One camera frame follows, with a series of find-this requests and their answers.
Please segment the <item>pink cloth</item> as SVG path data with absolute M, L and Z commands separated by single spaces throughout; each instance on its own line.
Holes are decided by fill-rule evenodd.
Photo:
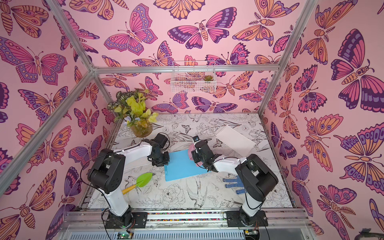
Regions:
M 189 149 L 188 149 L 188 156 L 189 156 L 189 159 L 191 160 L 191 161 L 194 161 L 194 158 L 193 158 L 193 152 L 195 151 L 195 145 L 194 144 L 191 144 L 190 146 L 189 146 Z

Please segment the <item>blue-edged drawing tablet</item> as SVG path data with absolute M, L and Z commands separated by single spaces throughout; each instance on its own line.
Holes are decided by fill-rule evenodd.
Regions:
M 166 182 L 207 173 L 205 168 L 200 168 L 189 158 L 188 153 L 188 150 L 169 153 L 170 161 L 168 165 L 164 166 Z

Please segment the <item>white drawing tablet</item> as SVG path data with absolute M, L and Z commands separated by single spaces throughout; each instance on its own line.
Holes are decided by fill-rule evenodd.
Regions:
M 241 157 L 247 157 L 256 145 L 253 141 L 229 126 L 222 128 L 216 134 L 216 138 L 234 150 Z

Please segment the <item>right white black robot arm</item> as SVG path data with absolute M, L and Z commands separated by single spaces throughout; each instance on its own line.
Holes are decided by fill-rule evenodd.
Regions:
M 191 150 L 193 161 L 208 172 L 225 172 L 237 175 L 245 190 L 245 203 L 240 208 L 243 222 L 250 222 L 263 206 L 268 194 L 279 183 L 275 173 L 255 154 L 245 158 L 226 157 L 214 154 L 208 140 L 193 137 Z

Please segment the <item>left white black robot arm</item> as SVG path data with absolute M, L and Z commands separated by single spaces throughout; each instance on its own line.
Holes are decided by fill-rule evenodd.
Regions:
M 126 149 L 104 149 L 99 153 L 88 174 L 88 181 L 102 192 L 112 215 L 122 217 L 130 208 L 121 190 L 126 166 L 142 158 L 150 160 L 156 167 L 167 165 L 170 156 L 166 151 L 166 145 L 169 144 L 168 136 L 160 133 L 152 140 L 144 139 Z

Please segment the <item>potted plant glass vase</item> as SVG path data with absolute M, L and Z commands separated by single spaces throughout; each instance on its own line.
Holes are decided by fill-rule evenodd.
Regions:
M 114 112 L 117 120 L 122 120 L 138 138 L 149 136 L 157 122 L 158 113 L 146 105 L 147 98 L 140 91 L 117 92 L 116 100 L 108 103 L 107 109 Z

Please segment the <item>small succulent in basket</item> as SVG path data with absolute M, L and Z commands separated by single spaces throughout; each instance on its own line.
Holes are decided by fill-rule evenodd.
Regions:
M 204 77 L 204 81 L 206 81 L 206 82 L 210 82 L 210 81 L 213 81 L 213 80 L 214 80 L 213 76 L 205 76 Z

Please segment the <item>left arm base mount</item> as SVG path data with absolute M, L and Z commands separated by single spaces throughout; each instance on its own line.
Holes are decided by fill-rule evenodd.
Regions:
M 129 207 L 121 217 L 109 213 L 105 223 L 107 229 L 144 229 L 147 220 L 148 212 L 137 212 Z

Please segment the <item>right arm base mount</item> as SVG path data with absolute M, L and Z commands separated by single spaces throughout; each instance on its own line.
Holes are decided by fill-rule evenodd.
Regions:
M 265 211 L 258 211 L 250 217 L 243 209 L 239 211 L 226 211 L 225 219 L 229 227 L 268 227 L 269 223 Z

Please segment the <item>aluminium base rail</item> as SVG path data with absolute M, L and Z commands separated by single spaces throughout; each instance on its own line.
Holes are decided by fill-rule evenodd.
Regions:
M 246 227 L 235 209 L 135 210 L 132 227 L 118 228 L 97 211 L 72 212 L 59 240 L 315 240 L 304 211 L 263 209 L 255 226 Z

